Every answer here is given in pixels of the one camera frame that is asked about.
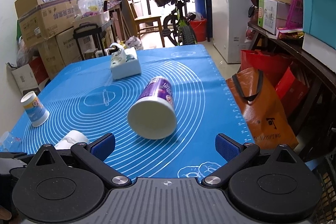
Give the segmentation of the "teal plastic storage bin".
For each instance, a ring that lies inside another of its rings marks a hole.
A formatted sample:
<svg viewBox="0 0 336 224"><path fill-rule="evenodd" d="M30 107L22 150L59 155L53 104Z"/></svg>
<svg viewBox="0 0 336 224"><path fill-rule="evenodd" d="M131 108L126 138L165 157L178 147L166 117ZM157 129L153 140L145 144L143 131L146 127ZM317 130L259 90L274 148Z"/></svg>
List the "teal plastic storage bin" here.
<svg viewBox="0 0 336 224"><path fill-rule="evenodd" d="M335 48L336 0L303 0L303 32Z"/></svg>

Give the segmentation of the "top cardboard box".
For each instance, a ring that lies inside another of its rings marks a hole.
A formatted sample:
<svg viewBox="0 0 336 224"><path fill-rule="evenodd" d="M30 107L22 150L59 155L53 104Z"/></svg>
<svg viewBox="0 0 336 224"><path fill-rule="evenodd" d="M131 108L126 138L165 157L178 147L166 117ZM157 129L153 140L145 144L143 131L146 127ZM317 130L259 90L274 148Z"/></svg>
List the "top cardboard box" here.
<svg viewBox="0 0 336 224"><path fill-rule="evenodd" d="M23 41L31 48L72 27L78 0L16 0Z"/></svg>

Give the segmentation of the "purple paper cup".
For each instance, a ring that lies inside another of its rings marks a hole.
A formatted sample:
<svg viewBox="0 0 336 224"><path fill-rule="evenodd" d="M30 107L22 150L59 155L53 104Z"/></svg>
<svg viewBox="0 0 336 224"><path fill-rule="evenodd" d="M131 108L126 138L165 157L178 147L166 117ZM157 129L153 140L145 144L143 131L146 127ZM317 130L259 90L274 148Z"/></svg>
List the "purple paper cup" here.
<svg viewBox="0 0 336 224"><path fill-rule="evenodd" d="M164 139L177 128L173 87L162 76L152 78L127 113L130 128L139 136Z"/></svg>

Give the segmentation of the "white chest freezer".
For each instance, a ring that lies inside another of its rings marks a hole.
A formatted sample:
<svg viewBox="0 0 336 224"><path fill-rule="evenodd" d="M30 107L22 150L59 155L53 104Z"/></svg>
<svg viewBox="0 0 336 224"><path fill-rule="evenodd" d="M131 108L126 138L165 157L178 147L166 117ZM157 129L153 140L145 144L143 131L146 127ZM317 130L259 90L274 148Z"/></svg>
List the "white chest freezer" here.
<svg viewBox="0 0 336 224"><path fill-rule="evenodd" d="M228 64L240 63L251 0L211 0L213 45Z"/></svg>

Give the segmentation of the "white grey paper cup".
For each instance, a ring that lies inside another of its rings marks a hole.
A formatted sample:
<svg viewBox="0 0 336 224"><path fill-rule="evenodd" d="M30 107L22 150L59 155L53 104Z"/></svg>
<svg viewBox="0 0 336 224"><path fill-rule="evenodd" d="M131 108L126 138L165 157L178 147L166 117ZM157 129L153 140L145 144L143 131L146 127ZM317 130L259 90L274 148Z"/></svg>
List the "white grey paper cup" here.
<svg viewBox="0 0 336 224"><path fill-rule="evenodd" d="M56 150L70 149L76 143L89 144L90 141L83 133L77 130L71 130L55 145L55 149Z"/></svg>

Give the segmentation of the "green white product box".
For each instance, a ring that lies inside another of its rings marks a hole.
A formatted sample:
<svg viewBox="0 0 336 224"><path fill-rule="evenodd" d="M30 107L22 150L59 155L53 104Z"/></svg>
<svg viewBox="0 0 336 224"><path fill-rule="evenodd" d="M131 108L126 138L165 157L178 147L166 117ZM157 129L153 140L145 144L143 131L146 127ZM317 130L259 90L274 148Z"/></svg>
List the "green white product box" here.
<svg viewBox="0 0 336 224"><path fill-rule="evenodd" d="M290 5L275 0L259 0L257 25L275 35L277 29L285 27Z"/></svg>

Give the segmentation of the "wooden chair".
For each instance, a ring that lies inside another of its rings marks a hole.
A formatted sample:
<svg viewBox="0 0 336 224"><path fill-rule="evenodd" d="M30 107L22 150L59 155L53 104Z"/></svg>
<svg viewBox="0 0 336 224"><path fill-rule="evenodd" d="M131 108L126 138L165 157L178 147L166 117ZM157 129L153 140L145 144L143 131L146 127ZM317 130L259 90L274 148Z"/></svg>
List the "wooden chair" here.
<svg viewBox="0 0 336 224"><path fill-rule="evenodd" d="M130 12L131 24L136 29L137 37L140 39L143 34L159 32L162 46L165 48L161 17L154 15L138 16L133 0L126 0L126 3Z"/></svg>

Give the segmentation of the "blue yellow paper cup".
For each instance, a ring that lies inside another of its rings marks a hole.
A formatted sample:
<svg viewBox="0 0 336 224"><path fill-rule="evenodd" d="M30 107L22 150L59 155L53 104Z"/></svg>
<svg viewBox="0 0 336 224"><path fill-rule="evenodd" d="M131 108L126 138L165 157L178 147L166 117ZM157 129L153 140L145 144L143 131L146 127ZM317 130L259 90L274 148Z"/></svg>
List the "blue yellow paper cup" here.
<svg viewBox="0 0 336 224"><path fill-rule="evenodd" d="M39 127L48 120L50 112L44 107L34 91L30 91L22 97L21 105L33 127Z"/></svg>

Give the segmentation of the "orange shopping bag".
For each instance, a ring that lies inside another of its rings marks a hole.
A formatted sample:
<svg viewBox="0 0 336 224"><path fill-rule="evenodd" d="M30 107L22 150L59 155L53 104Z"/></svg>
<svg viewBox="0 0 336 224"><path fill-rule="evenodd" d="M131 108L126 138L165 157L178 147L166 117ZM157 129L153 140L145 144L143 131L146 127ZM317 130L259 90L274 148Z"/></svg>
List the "orange shopping bag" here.
<svg viewBox="0 0 336 224"><path fill-rule="evenodd" d="M261 149L286 144L294 149L297 138L288 124L276 91L263 71L247 68L226 83L245 119L254 142Z"/></svg>

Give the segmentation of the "clear plastic cup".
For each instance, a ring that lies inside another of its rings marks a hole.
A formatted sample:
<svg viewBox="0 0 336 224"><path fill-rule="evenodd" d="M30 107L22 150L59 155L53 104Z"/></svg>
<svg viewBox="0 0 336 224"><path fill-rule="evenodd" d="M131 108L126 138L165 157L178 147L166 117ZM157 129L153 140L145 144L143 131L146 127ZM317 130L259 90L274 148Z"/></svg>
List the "clear plastic cup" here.
<svg viewBox="0 0 336 224"><path fill-rule="evenodd" d="M21 151L21 138L13 136L10 132L4 132L0 138L0 151L1 152L20 152Z"/></svg>

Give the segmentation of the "pink plastic basket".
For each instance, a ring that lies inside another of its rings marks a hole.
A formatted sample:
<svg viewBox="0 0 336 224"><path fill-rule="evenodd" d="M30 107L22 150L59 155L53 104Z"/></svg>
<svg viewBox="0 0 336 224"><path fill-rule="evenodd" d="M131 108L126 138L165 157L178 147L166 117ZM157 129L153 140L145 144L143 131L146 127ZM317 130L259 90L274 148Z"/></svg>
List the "pink plastic basket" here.
<svg viewBox="0 0 336 224"><path fill-rule="evenodd" d="M286 28L301 28L303 25L303 0L291 0Z"/></svg>

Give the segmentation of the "black utility cart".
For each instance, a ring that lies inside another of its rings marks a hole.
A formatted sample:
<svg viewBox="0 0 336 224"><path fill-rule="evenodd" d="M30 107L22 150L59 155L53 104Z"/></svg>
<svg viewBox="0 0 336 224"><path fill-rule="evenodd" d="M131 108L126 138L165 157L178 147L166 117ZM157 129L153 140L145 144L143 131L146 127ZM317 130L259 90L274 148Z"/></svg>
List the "black utility cart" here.
<svg viewBox="0 0 336 224"><path fill-rule="evenodd" d="M86 17L78 16L73 22L73 37L82 60L85 60L87 52L93 53L95 57L96 50L102 56L108 55L106 49L116 40L110 12L105 11Z"/></svg>

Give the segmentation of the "blue water barrel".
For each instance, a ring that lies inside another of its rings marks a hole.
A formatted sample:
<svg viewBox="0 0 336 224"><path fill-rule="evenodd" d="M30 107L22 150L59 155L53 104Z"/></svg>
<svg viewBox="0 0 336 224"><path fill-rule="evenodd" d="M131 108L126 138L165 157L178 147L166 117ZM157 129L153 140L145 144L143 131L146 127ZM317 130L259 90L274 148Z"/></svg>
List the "blue water barrel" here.
<svg viewBox="0 0 336 224"><path fill-rule="evenodd" d="M202 17L208 19L212 15L212 2L211 0L194 0L195 11L200 13Z"/></svg>

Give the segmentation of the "blue silicone baking mat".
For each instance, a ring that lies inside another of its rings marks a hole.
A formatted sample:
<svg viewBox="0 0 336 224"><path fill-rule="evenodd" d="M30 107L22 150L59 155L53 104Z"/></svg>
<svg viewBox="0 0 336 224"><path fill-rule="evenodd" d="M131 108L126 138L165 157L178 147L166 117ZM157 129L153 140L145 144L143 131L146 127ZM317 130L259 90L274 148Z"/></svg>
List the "blue silicone baking mat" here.
<svg viewBox="0 0 336 224"><path fill-rule="evenodd" d="M204 46L138 51L139 75L113 78L109 56L65 67L39 94L49 117L34 127L23 114L12 129L35 153L71 130L90 141L112 133L106 163L131 180L203 179L225 164L215 149L223 133L240 144L252 134Z"/></svg>

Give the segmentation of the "white red cardboard box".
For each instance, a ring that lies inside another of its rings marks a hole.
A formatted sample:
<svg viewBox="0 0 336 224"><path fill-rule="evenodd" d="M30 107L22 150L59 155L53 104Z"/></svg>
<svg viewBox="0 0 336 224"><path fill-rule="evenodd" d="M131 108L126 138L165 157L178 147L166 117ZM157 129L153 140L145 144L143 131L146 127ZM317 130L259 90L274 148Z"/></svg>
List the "white red cardboard box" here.
<svg viewBox="0 0 336 224"><path fill-rule="evenodd" d="M7 63L6 66L11 71L23 96L31 91L38 95L50 82L49 75L40 56L34 57L30 63L22 67L17 67L11 63Z"/></svg>

